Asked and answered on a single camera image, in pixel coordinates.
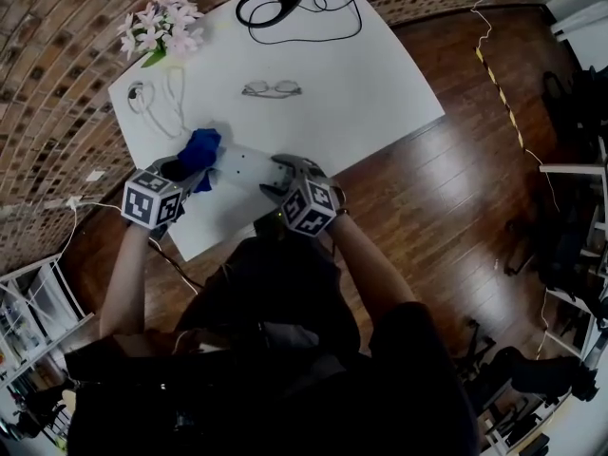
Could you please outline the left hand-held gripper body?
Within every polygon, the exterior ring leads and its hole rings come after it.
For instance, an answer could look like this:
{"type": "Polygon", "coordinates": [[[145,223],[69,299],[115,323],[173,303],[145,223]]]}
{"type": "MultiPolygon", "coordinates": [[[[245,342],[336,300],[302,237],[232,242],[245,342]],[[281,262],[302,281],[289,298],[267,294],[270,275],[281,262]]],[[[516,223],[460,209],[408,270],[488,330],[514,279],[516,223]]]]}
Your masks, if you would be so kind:
{"type": "Polygon", "coordinates": [[[161,240],[170,226],[185,214],[184,203],[190,196],[181,183],[190,175],[180,163],[178,173],[151,173],[138,169],[125,183],[122,216],[161,240]]]}

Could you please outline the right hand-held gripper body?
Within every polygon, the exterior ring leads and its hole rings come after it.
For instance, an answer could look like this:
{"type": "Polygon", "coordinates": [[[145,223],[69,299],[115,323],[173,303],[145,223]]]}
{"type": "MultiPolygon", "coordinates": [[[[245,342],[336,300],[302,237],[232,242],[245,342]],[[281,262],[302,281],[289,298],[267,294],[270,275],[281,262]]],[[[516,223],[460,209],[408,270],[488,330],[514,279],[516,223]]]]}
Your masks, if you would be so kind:
{"type": "Polygon", "coordinates": [[[294,178],[281,213],[289,230],[315,238],[338,216],[346,196],[338,183],[328,178],[320,167],[303,158],[293,158],[294,178]]]}

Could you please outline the blue cloth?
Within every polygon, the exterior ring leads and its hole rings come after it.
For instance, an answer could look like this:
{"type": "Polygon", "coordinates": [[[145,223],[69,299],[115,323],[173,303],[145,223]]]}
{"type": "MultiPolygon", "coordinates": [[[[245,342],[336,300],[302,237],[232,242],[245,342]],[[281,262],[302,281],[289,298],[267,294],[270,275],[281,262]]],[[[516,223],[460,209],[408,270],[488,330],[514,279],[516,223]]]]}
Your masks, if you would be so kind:
{"type": "Polygon", "coordinates": [[[215,128],[196,129],[187,145],[177,155],[180,164],[188,175],[201,175],[193,193],[212,190],[209,170],[213,169],[218,159],[221,136],[215,128]]]}

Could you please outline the white power strip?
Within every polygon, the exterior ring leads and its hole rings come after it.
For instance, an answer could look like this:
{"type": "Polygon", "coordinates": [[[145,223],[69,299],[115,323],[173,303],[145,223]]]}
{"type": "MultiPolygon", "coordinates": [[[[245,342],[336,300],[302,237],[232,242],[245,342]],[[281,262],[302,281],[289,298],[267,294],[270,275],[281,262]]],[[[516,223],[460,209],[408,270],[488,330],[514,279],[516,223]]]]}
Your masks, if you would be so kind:
{"type": "Polygon", "coordinates": [[[287,176],[283,165],[271,156],[236,144],[221,145],[210,174],[214,187],[235,186],[255,192],[261,184],[280,187],[287,176]]]}

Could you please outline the person's left forearm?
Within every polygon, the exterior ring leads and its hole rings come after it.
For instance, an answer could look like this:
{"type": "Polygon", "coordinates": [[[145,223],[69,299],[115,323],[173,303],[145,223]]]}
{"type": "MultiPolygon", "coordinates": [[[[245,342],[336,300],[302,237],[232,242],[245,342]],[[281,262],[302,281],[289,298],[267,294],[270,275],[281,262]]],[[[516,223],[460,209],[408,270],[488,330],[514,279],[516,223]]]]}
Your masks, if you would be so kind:
{"type": "Polygon", "coordinates": [[[149,232],[131,224],[109,281],[100,314],[100,337],[138,334],[144,330],[144,270],[149,232]]]}

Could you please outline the person's right forearm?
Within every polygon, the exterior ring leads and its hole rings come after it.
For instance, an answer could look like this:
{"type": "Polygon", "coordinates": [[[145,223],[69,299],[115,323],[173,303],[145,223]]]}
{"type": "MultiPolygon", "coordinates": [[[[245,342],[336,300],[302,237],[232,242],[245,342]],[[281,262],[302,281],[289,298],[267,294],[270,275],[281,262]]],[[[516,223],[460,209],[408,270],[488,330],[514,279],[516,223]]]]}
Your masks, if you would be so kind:
{"type": "Polygon", "coordinates": [[[400,272],[350,216],[336,217],[328,233],[348,267],[373,326],[398,306],[417,301],[400,272]]]}

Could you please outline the thin-framed eyeglasses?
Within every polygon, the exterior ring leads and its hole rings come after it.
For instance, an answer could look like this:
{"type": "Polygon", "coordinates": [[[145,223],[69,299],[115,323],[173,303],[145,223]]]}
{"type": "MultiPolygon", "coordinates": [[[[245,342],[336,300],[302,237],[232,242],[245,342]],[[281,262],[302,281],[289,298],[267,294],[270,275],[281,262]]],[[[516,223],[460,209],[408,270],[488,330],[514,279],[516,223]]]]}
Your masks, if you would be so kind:
{"type": "Polygon", "coordinates": [[[263,99],[286,99],[302,94],[300,85],[291,80],[282,80],[273,84],[266,81],[253,81],[246,84],[241,94],[263,99]]]}

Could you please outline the pink flowers in pot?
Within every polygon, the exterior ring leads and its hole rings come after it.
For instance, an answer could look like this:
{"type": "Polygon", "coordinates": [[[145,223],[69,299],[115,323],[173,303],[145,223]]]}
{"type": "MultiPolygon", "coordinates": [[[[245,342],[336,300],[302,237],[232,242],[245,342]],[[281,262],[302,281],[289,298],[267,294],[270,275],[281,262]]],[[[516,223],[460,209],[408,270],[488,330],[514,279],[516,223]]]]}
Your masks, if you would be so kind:
{"type": "Polygon", "coordinates": [[[118,26],[120,52],[127,59],[142,56],[142,67],[165,57],[188,57],[203,44],[203,29],[194,28],[202,17],[189,0],[152,0],[144,10],[128,13],[118,26]]]}

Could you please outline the person's body in black clothing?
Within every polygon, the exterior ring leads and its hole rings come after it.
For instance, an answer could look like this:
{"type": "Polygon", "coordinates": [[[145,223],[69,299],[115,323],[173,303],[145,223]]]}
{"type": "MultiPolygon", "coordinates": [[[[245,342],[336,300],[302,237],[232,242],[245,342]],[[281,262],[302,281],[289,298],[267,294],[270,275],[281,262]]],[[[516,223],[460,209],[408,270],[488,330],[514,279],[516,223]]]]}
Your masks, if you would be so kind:
{"type": "Polygon", "coordinates": [[[316,240],[243,240],[170,333],[236,367],[199,383],[78,383],[68,456],[479,456],[478,423],[428,307],[368,353],[316,240]]]}

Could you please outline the white metal shelf rack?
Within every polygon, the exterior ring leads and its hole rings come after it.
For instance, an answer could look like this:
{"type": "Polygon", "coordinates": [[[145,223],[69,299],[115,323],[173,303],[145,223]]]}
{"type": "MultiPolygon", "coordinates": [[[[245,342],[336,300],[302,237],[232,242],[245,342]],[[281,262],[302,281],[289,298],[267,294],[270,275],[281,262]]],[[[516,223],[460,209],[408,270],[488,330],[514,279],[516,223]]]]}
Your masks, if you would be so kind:
{"type": "Polygon", "coordinates": [[[49,256],[0,275],[0,390],[94,316],[70,289],[59,259],[49,256]]]}

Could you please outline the yellow black striped tape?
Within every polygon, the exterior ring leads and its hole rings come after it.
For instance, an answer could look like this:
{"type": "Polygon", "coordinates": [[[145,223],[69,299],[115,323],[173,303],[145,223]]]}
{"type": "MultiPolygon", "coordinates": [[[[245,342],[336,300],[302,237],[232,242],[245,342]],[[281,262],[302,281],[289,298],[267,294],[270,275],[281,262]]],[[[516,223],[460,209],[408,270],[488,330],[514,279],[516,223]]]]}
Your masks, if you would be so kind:
{"type": "Polygon", "coordinates": [[[492,69],[490,68],[487,60],[485,59],[484,55],[482,54],[481,51],[481,46],[476,46],[475,47],[475,54],[477,56],[477,58],[479,59],[480,63],[482,64],[482,66],[484,67],[486,73],[488,74],[488,77],[491,81],[491,83],[496,87],[498,96],[503,104],[503,107],[505,108],[506,114],[508,116],[509,121],[511,122],[514,130],[516,131],[517,134],[517,139],[518,139],[518,143],[519,146],[521,148],[521,150],[525,150],[525,146],[524,146],[524,141],[523,141],[523,135],[522,132],[517,124],[514,112],[511,108],[511,106],[508,103],[508,100],[506,99],[506,96],[504,94],[503,88],[501,87],[501,85],[499,84],[499,82],[497,81],[492,69]]]}

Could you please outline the white office desk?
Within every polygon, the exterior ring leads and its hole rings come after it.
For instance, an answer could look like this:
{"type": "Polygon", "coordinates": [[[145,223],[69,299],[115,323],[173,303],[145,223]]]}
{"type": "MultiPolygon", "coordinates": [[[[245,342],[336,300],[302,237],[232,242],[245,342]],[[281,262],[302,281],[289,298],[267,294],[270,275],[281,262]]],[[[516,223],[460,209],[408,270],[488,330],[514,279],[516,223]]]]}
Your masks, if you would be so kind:
{"type": "MultiPolygon", "coordinates": [[[[583,258],[598,261],[598,265],[591,269],[591,273],[603,279],[602,290],[598,297],[598,300],[602,301],[608,295],[608,173],[606,166],[601,164],[546,164],[540,166],[540,171],[544,174],[570,174],[588,177],[591,178],[591,187],[594,190],[599,190],[601,200],[599,206],[594,210],[587,236],[584,238],[583,246],[579,249],[579,255],[583,258]],[[605,237],[601,254],[588,250],[586,247],[594,238],[596,231],[602,232],[605,237]]],[[[573,294],[567,293],[564,289],[546,287],[542,306],[541,318],[545,324],[543,337],[552,339],[580,359],[586,356],[591,350],[592,343],[599,339],[599,328],[597,327],[597,317],[591,313],[590,308],[584,301],[573,294]],[[588,323],[585,325],[584,339],[580,348],[564,341],[563,336],[557,335],[547,324],[543,308],[549,295],[573,306],[581,313],[588,314],[588,323]]]]}

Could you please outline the black office chair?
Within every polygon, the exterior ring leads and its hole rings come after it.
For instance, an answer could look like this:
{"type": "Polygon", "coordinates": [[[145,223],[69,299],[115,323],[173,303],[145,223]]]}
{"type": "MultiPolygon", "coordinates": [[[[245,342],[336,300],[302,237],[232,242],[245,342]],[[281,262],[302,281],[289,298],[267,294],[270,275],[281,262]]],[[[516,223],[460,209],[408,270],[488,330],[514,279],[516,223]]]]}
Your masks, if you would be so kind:
{"type": "Polygon", "coordinates": [[[490,379],[509,385],[520,393],[557,399],[571,393],[583,402],[593,400],[599,391],[596,370],[589,369],[576,356],[532,360],[513,347],[496,353],[488,365],[490,379]]]}
{"type": "Polygon", "coordinates": [[[608,140],[608,66],[575,72],[569,91],[553,72],[543,73],[542,84],[541,98],[559,140],[608,140]]]}

